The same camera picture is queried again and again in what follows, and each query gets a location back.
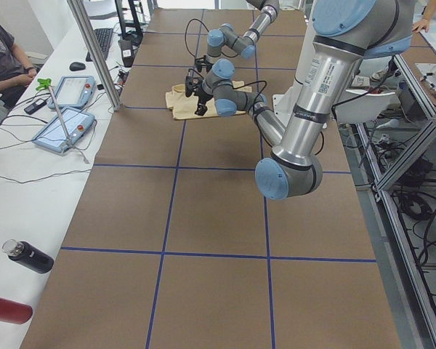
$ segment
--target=green object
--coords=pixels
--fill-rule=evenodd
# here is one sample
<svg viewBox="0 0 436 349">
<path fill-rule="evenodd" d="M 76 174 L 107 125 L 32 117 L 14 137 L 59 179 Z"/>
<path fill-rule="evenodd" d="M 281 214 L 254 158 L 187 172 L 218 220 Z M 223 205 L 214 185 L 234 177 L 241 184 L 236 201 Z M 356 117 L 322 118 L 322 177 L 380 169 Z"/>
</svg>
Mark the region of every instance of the green object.
<svg viewBox="0 0 436 349">
<path fill-rule="evenodd" d="M 37 91 L 41 91 L 43 89 L 48 89 L 52 85 L 51 79 L 37 79 L 39 85 L 36 87 Z"/>
</svg>

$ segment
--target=label sticker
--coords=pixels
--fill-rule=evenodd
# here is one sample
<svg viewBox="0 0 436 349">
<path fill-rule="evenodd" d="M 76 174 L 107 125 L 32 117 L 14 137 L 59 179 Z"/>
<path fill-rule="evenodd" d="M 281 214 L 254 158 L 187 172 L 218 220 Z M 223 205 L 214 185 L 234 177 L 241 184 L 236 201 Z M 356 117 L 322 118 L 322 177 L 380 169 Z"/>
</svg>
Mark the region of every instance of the label sticker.
<svg viewBox="0 0 436 349">
<path fill-rule="evenodd" d="M 310 86 L 312 82 L 314 82 L 319 67 L 320 67 L 319 59 L 316 57 L 313 58 L 312 64 L 310 65 L 310 69 L 308 70 L 307 78 L 305 78 L 305 84 L 304 84 L 305 86 Z"/>
<path fill-rule="evenodd" d="M 339 63 L 329 62 L 318 71 L 316 80 L 310 86 L 314 93 L 331 96 L 334 93 L 334 87 L 339 81 L 343 67 Z"/>
</svg>

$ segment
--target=keyboard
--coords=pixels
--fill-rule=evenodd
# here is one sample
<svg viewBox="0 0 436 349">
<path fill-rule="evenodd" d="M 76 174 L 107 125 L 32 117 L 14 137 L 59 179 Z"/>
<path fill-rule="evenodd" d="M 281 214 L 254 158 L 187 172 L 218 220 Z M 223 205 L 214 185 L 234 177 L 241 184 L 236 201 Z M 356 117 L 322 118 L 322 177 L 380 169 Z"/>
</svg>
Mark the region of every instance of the keyboard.
<svg viewBox="0 0 436 349">
<path fill-rule="evenodd" d="M 110 51 L 111 38 L 113 37 L 112 28 L 98 28 L 94 29 L 95 37 L 99 41 L 100 49 L 102 50 L 103 57 L 107 59 L 108 52 Z M 91 62 L 90 53 L 87 52 L 86 62 Z"/>
</svg>

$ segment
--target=white wall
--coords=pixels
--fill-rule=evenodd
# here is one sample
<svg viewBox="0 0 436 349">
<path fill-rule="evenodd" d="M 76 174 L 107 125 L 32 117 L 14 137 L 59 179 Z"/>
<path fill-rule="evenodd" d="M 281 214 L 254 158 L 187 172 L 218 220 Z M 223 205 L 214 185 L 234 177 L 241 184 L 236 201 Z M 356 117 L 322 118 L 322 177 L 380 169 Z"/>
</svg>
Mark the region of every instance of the white wall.
<svg viewBox="0 0 436 349">
<path fill-rule="evenodd" d="M 55 48 L 75 23 L 65 0 L 26 0 Z"/>
<path fill-rule="evenodd" d="M 73 23 L 65 0 L 0 0 L 0 24 L 25 51 L 51 54 Z"/>
</svg>

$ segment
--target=water bottle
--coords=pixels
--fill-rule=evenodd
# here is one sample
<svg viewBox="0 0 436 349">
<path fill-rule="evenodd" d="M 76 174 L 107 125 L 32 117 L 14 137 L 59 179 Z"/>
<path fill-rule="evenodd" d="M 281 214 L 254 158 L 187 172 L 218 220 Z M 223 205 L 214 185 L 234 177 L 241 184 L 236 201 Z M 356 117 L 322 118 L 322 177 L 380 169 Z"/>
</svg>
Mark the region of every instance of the water bottle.
<svg viewBox="0 0 436 349">
<path fill-rule="evenodd" d="M 11 324 L 24 324 L 32 316 L 29 305 L 0 298 L 0 321 Z"/>
<path fill-rule="evenodd" d="M 8 240 L 1 248 L 10 260 L 44 274 L 53 267 L 53 259 L 26 241 Z"/>
</svg>

